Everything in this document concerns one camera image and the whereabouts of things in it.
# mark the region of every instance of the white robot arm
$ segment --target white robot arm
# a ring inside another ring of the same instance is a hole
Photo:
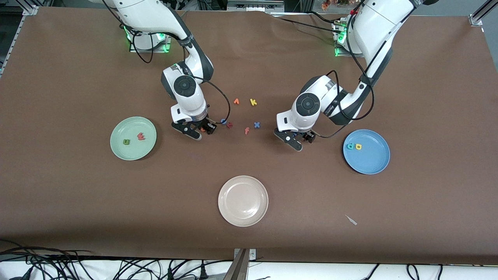
[[[302,88],[291,110],[277,114],[277,137],[297,151],[302,150],[296,136],[310,143],[316,134],[311,130],[320,112],[336,125],[347,125],[356,117],[392,56],[392,40],[408,16],[423,0],[363,0],[348,17],[341,19],[346,25],[347,40],[336,42],[349,52],[362,54],[367,69],[361,75],[355,91],[349,93],[328,76],[311,78]]]
[[[184,61],[166,68],[161,75],[164,89],[178,102],[171,107],[171,125],[195,140],[202,138],[197,129],[203,128],[208,134],[213,133],[216,125],[207,118],[208,105],[199,87],[199,84],[212,78],[213,64],[181,17],[157,0],[105,0],[104,4],[117,9],[120,21],[125,26],[149,34],[168,34],[188,51],[189,56]]]

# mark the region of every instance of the metal bracket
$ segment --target metal bracket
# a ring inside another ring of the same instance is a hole
[[[240,249],[235,249],[234,250],[234,258],[237,257],[237,254],[240,252]],[[254,261],[256,260],[256,249],[249,249],[249,260]]]
[[[31,5],[31,9],[25,9],[23,12],[22,12],[22,15],[24,16],[27,16],[27,15],[36,15],[36,13],[38,13],[38,6],[35,6],[35,5]]]
[[[483,19],[488,15],[496,6],[498,6],[498,0],[486,0],[486,2],[477,9],[473,14],[469,16],[469,21],[472,26],[481,26]]]
[[[469,15],[469,22],[470,22],[470,25],[472,25],[472,26],[481,26],[481,25],[483,25],[483,21],[482,20],[479,20],[479,21],[475,22],[474,18],[472,17],[471,14]]]

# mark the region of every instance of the green led light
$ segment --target green led light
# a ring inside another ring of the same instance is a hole
[[[166,44],[166,45],[164,45],[164,46],[162,47],[162,50],[163,50],[164,52],[169,52],[169,47],[170,47],[170,45],[169,45],[169,44]]]
[[[344,44],[344,41],[346,41],[346,35],[343,34],[343,36],[339,37],[339,40],[337,40],[340,44]]]
[[[126,32],[126,37],[127,37],[127,38],[128,38],[128,40],[130,40],[130,42],[131,42],[131,38],[129,37],[128,30],[126,30],[126,28],[123,28],[123,29],[124,29],[124,31]]]

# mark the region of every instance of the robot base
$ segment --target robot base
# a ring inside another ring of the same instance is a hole
[[[302,151],[303,145],[297,139],[304,139],[309,143],[313,143],[316,138],[316,134],[313,131],[307,132],[292,132],[292,131],[279,131],[278,128],[273,130],[273,134],[277,136],[280,140],[284,141],[287,145],[294,148],[296,151]]]
[[[171,37],[166,35],[166,39],[164,41],[158,43],[153,48],[153,52],[154,53],[168,53],[170,47],[171,47]],[[131,42],[129,43],[129,51],[130,52],[139,52],[139,53],[150,53],[150,49],[147,49],[147,50],[139,49],[139,48],[135,49]]]
[[[182,134],[185,134],[186,136],[199,141],[202,139],[202,134],[200,134],[197,129],[204,129],[208,134],[213,134],[216,125],[212,124],[208,118],[204,118],[201,121],[196,121],[196,122],[184,122],[184,123],[171,123],[171,126],[181,132]]]
[[[353,57],[348,50],[346,50],[343,46],[341,46],[336,41],[334,41],[334,45],[335,45],[336,56],[349,56],[349,57]],[[355,53],[355,57],[358,58],[358,57],[364,57],[364,56],[363,56],[362,53],[358,53],[358,54]]]

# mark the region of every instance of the table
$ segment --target table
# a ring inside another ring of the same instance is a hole
[[[351,58],[334,56],[330,33],[262,12],[184,18],[214,64],[212,81],[241,101],[234,127],[200,142],[170,126],[174,101],[160,75],[181,60],[176,43],[144,64],[106,10],[41,7],[25,21],[0,79],[0,237],[108,256],[231,259],[233,248],[257,248],[270,261],[498,261],[498,79],[484,34],[466,17],[412,16],[371,115],[300,153],[273,135],[275,114],[313,76],[336,69],[350,90],[360,76]],[[223,97],[202,89],[210,116],[224,117]],[[158,131],[143,160],[120,160],[109,147],[130,116]],[[261,129],[246,136],[253,122]],[[324,116],[315,126],[337,128]],[[382,173],[345,163],[342,142],[357,129],[389,143]],[[243,174],[270,199],[249,228],[217,207],[223,183]]]

